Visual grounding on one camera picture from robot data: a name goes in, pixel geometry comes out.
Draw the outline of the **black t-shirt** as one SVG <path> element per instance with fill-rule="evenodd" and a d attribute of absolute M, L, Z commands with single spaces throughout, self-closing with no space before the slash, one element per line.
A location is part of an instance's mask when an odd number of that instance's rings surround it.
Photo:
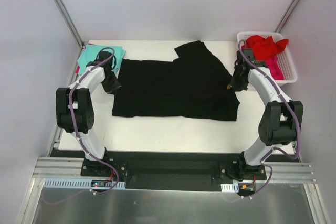
<path fill-rule="evenodd" d="M 122 61 L 113 116 L 177 117 L 235 122 L 238 101 L 231 74 L 201 41 L 174 49 L 173 61 Z"/>

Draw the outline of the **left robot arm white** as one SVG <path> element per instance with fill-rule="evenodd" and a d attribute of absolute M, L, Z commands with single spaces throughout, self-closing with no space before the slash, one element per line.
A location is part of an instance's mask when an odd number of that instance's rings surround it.
<path fill-rule="evenodd" d="M 104 159 L 106 148 L 93 129 L 95 115 L 91 95 L 98 86 L 102 86 L 106 94 L 116 94 L 121 88 L 114 73 L 116 66 L 115 50 L 104 47 L 74 83 L 56 90 L 57 126 L 78 141 L 86 159 L 95 161 L 92 169 L 99 176 L 108 175 L 111 164 Z"/>

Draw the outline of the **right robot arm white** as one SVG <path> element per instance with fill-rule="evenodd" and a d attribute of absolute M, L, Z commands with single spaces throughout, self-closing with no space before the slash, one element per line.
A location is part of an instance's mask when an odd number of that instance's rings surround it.
<path fill-rule="evenodd" d="M 280 151 L 289 159 L 298 158 L 301 148 L 303 104 L 286 95 L 273 79 L 263 61 L 258 61 L 251 49 L 237 51 L 232 79 L 227 89 L 247 90 L 251 85 L 260 96 L 265 110 L 258 126 L 258 139 L 243 152 L 244 162 L 236 166 L 236 173 L 248 179 L 273 151 Z"/>

